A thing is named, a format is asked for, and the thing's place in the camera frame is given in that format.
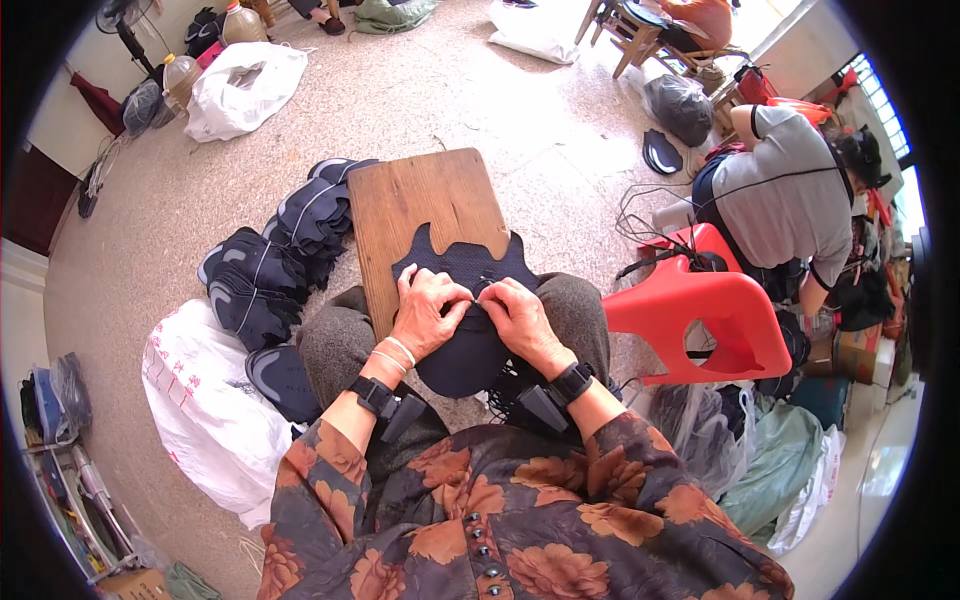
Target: white bracelet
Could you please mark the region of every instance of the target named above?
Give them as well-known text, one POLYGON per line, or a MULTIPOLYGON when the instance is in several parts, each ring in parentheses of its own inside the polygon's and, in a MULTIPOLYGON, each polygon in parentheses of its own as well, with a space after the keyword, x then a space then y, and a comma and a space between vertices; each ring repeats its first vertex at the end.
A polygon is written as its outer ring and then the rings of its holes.
POLYGON ((403 344, 401 344, 400 342, 398 342, 398 341, 396 340, 396 338, 392 338, 392 337, 390 337, 390 336, 388 335, 387 337, 385 337, 385 338, 383 338, 383 339, 386 340, 386 341, 388 341, 388 342, 390 342, 391 344, 393 344, 393 345, 396 346, 397 348, 400 348, 401 350, 403 350, 403 353, 406 354, 406 355, 407 355, 407 358, 410 359, 410 368, 411 368, 411 369, 413 369, 413 368, 417 365, 417 361, 414 360, 414 355, 413 355, 413 353, 411 353, 410 350, 408 350, 406 346, 404 346, 403 344))
POLYGON ((403 365, 401 365, 399 362, 397 362, 397 360, 396 360, 393 356, 391 356, 390 354, 384 354, 384 353, 381 352, 380 350, 374 350, 373 352, 371 352, 371 354, 379 354, 380 356, 383 356, 384 358, 386 358, 386 359, 389 360, 390 362, 394 363, 398 369, 400 369, 401 371, 403 371, 403 374, 407 374, 407 370, 403 368, 403 365))

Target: orange shirt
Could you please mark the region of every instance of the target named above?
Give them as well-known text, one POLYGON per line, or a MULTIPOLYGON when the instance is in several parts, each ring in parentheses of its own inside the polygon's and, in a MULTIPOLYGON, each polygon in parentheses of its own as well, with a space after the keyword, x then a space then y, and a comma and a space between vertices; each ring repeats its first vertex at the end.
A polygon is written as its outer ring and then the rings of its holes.
POLYGON ((660 0, 660 6, 674 19, 704 30, 706 38, 690 34, 704 50, 720 50, 730 43, 733 16, 726 0, 660 0))

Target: fan stand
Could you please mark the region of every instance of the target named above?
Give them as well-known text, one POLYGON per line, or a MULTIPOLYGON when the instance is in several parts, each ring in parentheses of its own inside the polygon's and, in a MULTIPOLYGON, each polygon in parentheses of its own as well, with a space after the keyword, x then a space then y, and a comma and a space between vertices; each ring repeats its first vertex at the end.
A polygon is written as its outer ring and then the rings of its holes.
POLYGON ((150 77, 160 86, 160 89, 163 89, 163 69, 150 64, 150 61, 147 60, 146 53, 143 51, 143 46, 136 40, 133 31, 123 19, 120 19, 120 22, 117 23, 117 34, 120 35, 120 39, 123 40, 124 45, 127 46, 127 50, 132 56, 131 60, 138 60, 140 64, 147 69, 150 77))

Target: bundle of shoe uppers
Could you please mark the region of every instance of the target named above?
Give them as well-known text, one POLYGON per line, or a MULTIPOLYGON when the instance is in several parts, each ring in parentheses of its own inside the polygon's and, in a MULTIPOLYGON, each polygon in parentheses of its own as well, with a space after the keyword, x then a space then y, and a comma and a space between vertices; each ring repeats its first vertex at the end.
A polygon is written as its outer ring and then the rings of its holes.
POLYGON ((308 288, 325 290, 344 236, 352 227, 347 173, 378 160, 331 158, 315 165, 307 183, 284 198, 263 234, 236 230, 201 261, 218 323, 247 351, 282 344, 300 324, 308 288))

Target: floral shirt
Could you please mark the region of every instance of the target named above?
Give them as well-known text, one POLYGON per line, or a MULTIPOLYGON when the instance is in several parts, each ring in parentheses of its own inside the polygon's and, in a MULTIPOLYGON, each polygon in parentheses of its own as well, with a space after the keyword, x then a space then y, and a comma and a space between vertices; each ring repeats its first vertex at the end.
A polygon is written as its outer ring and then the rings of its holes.
POLYGON ((259 600, 791 598, 648 421, 625 413, 586 454, 507 425, 425 450, 375 510, 367 461, 318 420, 276 476, 259 600))

